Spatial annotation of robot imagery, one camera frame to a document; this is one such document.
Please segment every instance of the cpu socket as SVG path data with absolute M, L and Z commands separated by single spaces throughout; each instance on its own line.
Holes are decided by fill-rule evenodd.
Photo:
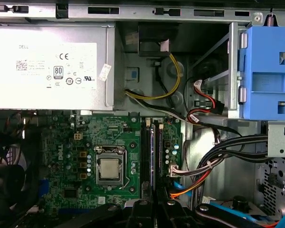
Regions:
M 96 146 L 96 184 L 116 187 L 124 184 L 123 146 Z

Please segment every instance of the white connector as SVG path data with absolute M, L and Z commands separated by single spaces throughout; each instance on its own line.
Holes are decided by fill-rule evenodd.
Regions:
M 168 169 L 168 171 L 169 171 L 169 176 L 170 176 L 170 177 L 177 177 L 177 175 L 176 175 L 175 173 L 173 173 L 173 168 L 175 168 L 175 169 L 178 170 L 179 166 L 178 166 L 175 162 L 171 162 L 171 163 L 169 164 L 169 169 Z

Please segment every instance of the motherboard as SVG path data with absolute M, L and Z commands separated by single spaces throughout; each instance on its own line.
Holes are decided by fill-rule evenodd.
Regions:
M 142 118 L 131 116 L 48 115 L 42 130 L 42 163 L 48 190 L 42 198 L 45 212 L 83 213 L 105 203 L 124 206 L 141 198 Z M 161 172 L 168 174 L 170 162 L 181 164 L 181 125 L 162 122 Z

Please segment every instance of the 80 plus logo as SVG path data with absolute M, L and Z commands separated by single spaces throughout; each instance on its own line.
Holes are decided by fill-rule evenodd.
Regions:
M 62 79 L 63 78 L 63 66 L 55 66 L 54 67 L 54 79 Z

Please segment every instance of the green circuit board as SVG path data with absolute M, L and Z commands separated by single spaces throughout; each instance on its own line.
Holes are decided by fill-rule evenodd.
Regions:
M 46 120 L 42 130 L 42 163 L 48 168 L 49 185 L 48 193 L 43 195 L 46 214 L 56 216 L 62 209 L 91 209 L 109 202 L 123 206 L 127 200 L 140 197 L 139 117 L 49 115 L 42 118 Z M 166 118 L 163 122 L 163 171 L 168 173 L 166 160 L 181 164 L 181 149 L 172 154 L 174 146 L 181 143 L 181 125 Z M 105 166 L 100 155 L 110 154 L 97 150 L 102 146 L 109 152 L 115 148 L 124 151 L 121 155 L 114 154 L 115 158 L 104 157 L 110 160 L 105 160 L 110 162 L 106 170 L 119 159 L 121 184 L 105 182 L 106 175 L 112 174 L 100 172 L 100 167 Z

